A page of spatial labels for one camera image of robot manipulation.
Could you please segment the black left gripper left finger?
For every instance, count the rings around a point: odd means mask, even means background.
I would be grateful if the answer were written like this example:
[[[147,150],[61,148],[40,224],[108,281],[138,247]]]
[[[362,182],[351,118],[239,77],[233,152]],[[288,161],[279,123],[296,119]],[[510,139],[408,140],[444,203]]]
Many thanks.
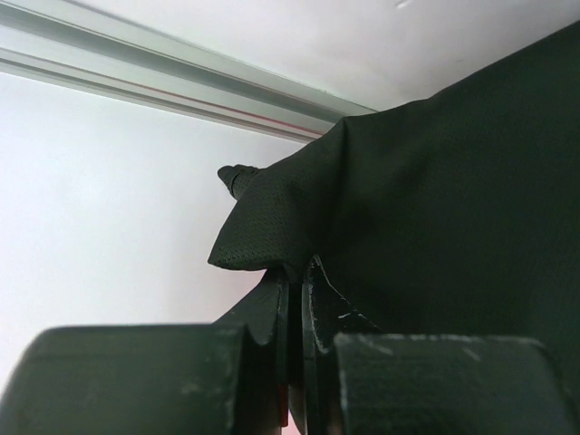
[[[4,434],[277,434],[287,424],[281,270],[211,324],[58,327],[1,398]]]

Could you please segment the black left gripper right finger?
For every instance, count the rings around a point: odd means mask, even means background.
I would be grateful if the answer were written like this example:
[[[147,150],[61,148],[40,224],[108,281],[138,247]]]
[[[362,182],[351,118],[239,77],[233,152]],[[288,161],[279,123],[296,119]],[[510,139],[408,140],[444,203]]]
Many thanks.
[[[308,434],[576,434],[546,348],[522,337],[385,333],[314,259],[302,287]]]

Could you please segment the black t-shirt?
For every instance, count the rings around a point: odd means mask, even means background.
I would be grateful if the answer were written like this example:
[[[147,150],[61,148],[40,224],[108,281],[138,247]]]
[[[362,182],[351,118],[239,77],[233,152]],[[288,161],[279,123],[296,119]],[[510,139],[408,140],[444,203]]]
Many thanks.
[[[318,258],[395,334],[537,339],[579,391],[579,27],[429,99],[340,120],[265,169],[219,173],[237,203],[213,266]]]

